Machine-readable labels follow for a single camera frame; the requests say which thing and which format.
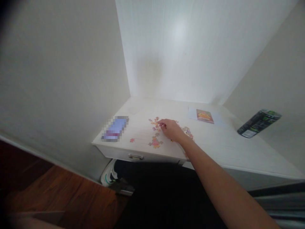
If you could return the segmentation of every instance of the leg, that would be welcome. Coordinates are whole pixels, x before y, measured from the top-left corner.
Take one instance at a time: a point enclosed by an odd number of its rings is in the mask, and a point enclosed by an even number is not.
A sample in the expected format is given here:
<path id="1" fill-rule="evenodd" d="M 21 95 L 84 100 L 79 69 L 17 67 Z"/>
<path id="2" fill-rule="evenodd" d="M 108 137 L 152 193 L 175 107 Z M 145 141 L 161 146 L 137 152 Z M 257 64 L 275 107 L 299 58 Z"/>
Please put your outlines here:
<path id="1" fill-rule="evenodd" d="M 136 189 L 115 228 L 226 228 L 194 170 L 124 161 L 114 170 Z"/>

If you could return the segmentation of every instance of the energy drink can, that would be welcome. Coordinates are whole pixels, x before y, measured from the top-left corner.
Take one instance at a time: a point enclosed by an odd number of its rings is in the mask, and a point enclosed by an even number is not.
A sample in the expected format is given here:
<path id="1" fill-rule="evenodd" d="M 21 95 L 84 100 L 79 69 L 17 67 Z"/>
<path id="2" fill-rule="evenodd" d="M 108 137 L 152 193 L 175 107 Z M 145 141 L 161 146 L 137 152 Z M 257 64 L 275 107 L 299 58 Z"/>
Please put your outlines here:
<path id="1" fill-rule="evenodd" d="M 279 120 L 282 116 L 274 111 L 262 109 L 257 112 L 249 121 L 247 121 L 237 132 L 246 137 L 252 138 L 259 132 Z"/>

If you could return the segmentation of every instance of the shoe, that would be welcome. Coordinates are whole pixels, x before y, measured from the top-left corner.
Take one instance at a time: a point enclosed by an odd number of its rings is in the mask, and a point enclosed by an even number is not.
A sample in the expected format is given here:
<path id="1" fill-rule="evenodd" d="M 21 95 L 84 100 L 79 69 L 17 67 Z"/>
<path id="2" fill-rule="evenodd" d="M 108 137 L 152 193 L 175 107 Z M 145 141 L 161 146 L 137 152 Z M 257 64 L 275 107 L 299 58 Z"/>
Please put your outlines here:
<path id="1" fill-rule="evenodd" d="M 117 160 L 112 159 L 101 175 L 101 183 L 104 187 L 109 187 L 118 179 L 118 174 L 114 171 L 114 164 Z"/>

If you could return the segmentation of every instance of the desk surface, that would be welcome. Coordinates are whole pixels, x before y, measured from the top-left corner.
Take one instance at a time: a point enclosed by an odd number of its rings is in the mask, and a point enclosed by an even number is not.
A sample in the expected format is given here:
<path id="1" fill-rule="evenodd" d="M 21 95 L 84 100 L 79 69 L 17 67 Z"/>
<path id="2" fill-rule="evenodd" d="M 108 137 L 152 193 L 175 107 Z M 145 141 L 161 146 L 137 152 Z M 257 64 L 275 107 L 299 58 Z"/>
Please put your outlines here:
<path id="1" fill-rule="evenodd" d="M 188 107 L 218 113 L 225 125 L 214 125 L 188 118 Z M 92 144 L 147 152 L 186 160 L 181 146 L 167 139 L 162 131 L 153 130 L 156 117 L 177 120 L 180 127 L 188 127 L 194 141 L 219 165 L 292 179 L 304 179 L 293 164 L 270 147 L 259 135 L 251 139 L 236 131 L 243 124 L 225 107 L 193 102 L 131 97 L 115 114 L 129 116 L 129 123 L 119 142 L 103 142 L 104 130 Z"/>

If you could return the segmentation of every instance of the hand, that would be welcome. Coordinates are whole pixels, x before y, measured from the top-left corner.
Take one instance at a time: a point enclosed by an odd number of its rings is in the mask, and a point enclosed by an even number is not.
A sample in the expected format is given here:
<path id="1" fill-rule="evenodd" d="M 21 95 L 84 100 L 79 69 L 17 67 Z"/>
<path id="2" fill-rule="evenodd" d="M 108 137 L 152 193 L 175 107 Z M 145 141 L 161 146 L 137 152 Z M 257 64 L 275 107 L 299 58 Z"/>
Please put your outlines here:
<path id="1" fill-rule="evenodd" d="M 169 139 L 180 143 L 182 140 L 188 138 L 188 136 L 174 120 L 161 119 L 158 123 L 164 135 Z"/>

